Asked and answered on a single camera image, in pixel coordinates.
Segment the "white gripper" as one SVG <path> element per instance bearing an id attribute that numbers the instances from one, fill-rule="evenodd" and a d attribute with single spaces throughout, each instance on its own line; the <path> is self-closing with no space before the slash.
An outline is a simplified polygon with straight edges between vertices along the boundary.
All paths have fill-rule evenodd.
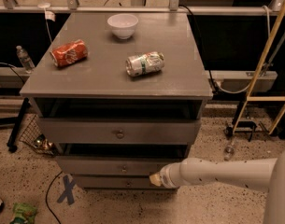
<path id="1" fill-rule="evenodd" d="M 162 184 L 168 189 L 175 189 L 180 186 L 181 176 L 179 163 L 171 163 L 161 169 L 159 174 L 150 175 L 150 183 L 160 187 Z"/>

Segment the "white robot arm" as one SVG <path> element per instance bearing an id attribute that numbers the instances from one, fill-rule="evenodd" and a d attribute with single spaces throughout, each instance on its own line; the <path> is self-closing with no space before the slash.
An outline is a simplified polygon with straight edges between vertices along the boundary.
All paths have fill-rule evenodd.
<path id="1" fill-rule="evenodd" d="M 221 182 L 267 193 L 263 224 L 285 224 L 285 150 L 274 159 L 213 162 L 187 158 L 150 175 L 168 189 Z"/>

